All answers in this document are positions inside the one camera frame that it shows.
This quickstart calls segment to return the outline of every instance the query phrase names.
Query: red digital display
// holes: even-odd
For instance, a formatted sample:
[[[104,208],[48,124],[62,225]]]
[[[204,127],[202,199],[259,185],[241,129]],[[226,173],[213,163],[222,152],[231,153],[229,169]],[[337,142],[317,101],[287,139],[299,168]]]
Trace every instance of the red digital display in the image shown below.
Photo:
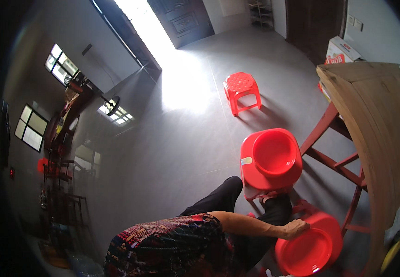
[[[13,167],[10,167],[9,178],[15,180],[15,169]]]

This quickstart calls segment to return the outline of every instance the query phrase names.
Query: patterned shirt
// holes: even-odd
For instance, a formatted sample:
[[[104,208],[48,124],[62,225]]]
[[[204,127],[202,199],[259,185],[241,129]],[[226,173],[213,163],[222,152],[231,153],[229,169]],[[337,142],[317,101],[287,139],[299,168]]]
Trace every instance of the patterned shirt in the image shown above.
[[[142,223],[111,241],[107,276],[234,277],[242,270],[218,219],[202,213]]]

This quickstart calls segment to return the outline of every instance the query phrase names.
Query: door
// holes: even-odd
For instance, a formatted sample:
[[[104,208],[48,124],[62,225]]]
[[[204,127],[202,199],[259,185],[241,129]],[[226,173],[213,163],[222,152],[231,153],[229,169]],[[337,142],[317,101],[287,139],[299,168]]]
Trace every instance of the door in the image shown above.
[[[214,35],[202,0],[147,0],[176,49]]]
[[[328,42],[343,37],[346,0],[286,0],[286,41],[315,65],[325,62]]]

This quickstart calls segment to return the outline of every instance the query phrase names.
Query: cable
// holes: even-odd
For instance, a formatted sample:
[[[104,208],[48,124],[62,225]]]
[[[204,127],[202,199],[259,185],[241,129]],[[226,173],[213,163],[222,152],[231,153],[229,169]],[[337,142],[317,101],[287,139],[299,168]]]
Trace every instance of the cable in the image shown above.
[[[109,73],[106,71],[106,69],[104,69],[104,67],[97,61],[97,59],[95,58],[94,55],[92,55],[91,53],[90,53],[90,55],[95,60],[95,62],[97,62],[97,64],[101,67],[101,69],[103,69],[103,71],[106,72],[106,74],[109,76],[109,78],[112,82],[112,85],[114,86],[114,95],[112,97],[116,96],[116,85],[115,85],[114,80],[112,79],[111,75],[109,75]]]

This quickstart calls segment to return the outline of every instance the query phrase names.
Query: woman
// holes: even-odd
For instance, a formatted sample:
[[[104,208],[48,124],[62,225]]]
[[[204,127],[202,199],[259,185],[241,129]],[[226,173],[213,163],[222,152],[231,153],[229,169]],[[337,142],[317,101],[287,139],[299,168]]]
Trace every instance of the woman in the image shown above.
[[[116,276],[243,276],[275,244],[309,228],[301,219],[288,223],[287,194],[264,198],[258,219],[234,213],[243,188],[226,179],[211,194],[172,219],[142,223],[111,241],[104,261]]]

